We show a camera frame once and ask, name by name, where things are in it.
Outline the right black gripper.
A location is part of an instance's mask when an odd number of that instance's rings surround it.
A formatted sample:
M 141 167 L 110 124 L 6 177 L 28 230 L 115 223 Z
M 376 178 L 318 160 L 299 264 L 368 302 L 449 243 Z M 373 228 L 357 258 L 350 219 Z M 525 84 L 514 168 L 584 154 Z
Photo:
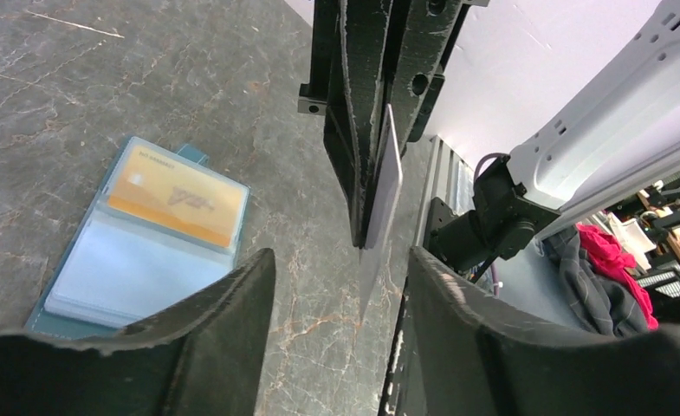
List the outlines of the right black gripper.
M 473 1 L 317 1 L 300 109 L 324 114 L 324 145 L 346 198 L 354 247 L 366 241 L 379 158 L 380 107 L 399 148 L 421 139 Z

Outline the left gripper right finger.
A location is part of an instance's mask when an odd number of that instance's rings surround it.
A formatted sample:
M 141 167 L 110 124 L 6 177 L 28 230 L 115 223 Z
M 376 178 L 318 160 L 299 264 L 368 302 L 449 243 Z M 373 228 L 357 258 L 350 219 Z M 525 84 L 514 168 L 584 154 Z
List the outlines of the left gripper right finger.
M 458 280 L 421 247 L 407 284 L 433 415 L 680 415 L 680 325 L 627 338 L 568 328 Z

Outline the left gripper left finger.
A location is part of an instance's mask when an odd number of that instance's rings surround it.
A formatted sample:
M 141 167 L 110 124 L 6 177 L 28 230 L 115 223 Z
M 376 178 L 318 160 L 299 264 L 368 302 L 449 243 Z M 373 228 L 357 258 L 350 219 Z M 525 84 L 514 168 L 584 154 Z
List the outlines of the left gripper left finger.
M 0 328 L 0 415 L 251 415 L 275 296 L 275 254 L 115 335 Z

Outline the blue card holder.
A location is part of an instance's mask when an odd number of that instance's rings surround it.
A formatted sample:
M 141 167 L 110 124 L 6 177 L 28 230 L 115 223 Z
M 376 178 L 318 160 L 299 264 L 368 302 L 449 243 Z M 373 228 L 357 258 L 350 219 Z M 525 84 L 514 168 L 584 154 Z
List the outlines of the blue card holder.
M 234 269 L 249 195 L 232 249 L 106 205 L 107 186 L 133 139 L 153 144 L 136 136 L 124 140 L 26 321 L 27 330 L 63 339 L 112 335 L 222 280 Z M 171 153 L 211 170 L 207 155 L 194 146 L 184 145 Z

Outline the gold credit card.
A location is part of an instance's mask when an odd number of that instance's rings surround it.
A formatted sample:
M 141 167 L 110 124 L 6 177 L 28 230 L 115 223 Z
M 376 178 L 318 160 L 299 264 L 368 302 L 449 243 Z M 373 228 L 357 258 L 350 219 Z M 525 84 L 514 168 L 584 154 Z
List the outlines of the gold credit card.
M 225 249 L 236 245 L 249 188 L 164 148 L 133 139 L 106 205 Z

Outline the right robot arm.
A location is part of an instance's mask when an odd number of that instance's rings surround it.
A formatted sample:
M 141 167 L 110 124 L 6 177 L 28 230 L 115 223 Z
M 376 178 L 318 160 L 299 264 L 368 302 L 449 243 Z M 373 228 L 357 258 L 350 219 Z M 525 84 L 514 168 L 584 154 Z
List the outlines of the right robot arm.
M 477 1 L 317 1 L 310 80 L 300 110 L 325 119 L 324 141 L 346 196 L 354 246 L 365 248 L 381 153 L 425 128 Z M 508 257 L 513 236 L 550 225 L 626 141 L 680 106 L 680 1 L 662 1 L 625 46 L 547 123 L 476 183 L 465 256 Z

